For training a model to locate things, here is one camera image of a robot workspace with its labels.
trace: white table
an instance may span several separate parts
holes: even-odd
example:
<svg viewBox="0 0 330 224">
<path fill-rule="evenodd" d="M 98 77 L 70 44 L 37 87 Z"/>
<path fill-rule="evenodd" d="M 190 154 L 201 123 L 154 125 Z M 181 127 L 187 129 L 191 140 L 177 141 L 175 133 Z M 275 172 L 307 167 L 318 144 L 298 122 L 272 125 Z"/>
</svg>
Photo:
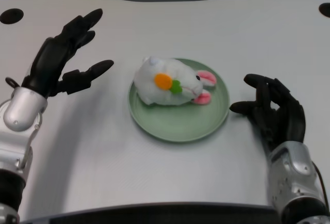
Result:
<svg viewBox="0 0 330 224">
<path fill-rule="evenodd" d="M 279 78 L 304 106 L 305 143 L 330 190 L 330 0 L 0 0 L 0 12 L 24 18 L 0 24 L 2 99 L 21 83 L 44 39 L 77 15 L 102 8 L 96 37 L 64 72 L 112 59 L 92 88 L 49 98 L 33 141 L 34 161 L 20 207 L 22 220 L 121 204 L 207 201 L 268 204 L 267 165 L 246 118 L 233 113 L 204 141 L 177 145 L 142 132 L 127 92 L 143 57 L 199 60 L 225 80 L 231 102 L 252 100 L 248 73 Z"/>
</svg>

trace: stuffed bunny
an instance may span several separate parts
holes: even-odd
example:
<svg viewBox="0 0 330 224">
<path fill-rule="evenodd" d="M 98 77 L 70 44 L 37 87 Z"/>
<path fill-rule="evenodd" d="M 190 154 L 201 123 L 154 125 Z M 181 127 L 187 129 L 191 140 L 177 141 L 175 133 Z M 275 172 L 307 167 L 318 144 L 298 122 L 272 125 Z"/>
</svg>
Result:
<svg viewBox="0 0 330 224">
<path fill-rule="evenodd" d="M 146 58 L 134 77 L 138 95 L 147 105 L 208 104 L 211 94 L 203 86 L 216 83 L 212 73 L 196 72 L 173 58 Z"/>
</svg>

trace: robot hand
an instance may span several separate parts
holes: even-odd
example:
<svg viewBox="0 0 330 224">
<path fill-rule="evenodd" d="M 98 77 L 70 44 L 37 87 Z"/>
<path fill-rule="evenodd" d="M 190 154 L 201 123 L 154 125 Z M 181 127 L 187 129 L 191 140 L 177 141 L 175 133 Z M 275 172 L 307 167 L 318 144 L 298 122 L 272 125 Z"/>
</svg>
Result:
<svg viewBox="0 0 330 224">
<path fill-rule="evenodd" d="M 95 36 L 89 31 L 101 18 L 98 9 L 87 16 L 78 16 L 62 33 L 47 38 L 34 59 L 22 86 L 11 78 L 6 82 L 14 88 L 11 99 L 0 105 L 0 223 L 18 223 L 22 200 L 32 162 L 33 138 L 41 126 L 41 115 L 47 98 L 59 92 L 72 94 L 87 89 L 92 80 L 106 72 L 112 60 L 93 65 L 86 72 L 74 70 L 58 81 L 65 64 L 77 50 Z"/>
<path fill-rule="evenodd" d="M 303 144 L 303 107 L 277 79 L 248 74 L 244 81 L 256 88 L 256 101 L 234 103 L 230 110 L 248 116 L 271 151 L 268 195 L 282 223 L 330 223 L 321 174 Z M 315 186 L 317 173 L 324 195 Z"/>
<path fill-rule="evenodd" d="M 65 64 L 76 54 L 77 50 L 88 44 L 95 37 L 94 31 L 89 31 L 102 17 L 102 9 L 95 10 L 85 17 L 78 16 L 66 26 L 62 33 L 54 38 L 47 38 L 33 61 L 28 75 L 24 78 L 22 87 L 33 90 L 45 99 L 59 92 L 72 94 L 87 89 L 91 81 L 106 72 L 112 65 L 112 60 L 105 60 L 92 66 L 87 72 L 78 70 L 63 75 L 58 82 Z M 12 79 L 6 82 L 13 88 L 19 85 Z"/>
</svg>

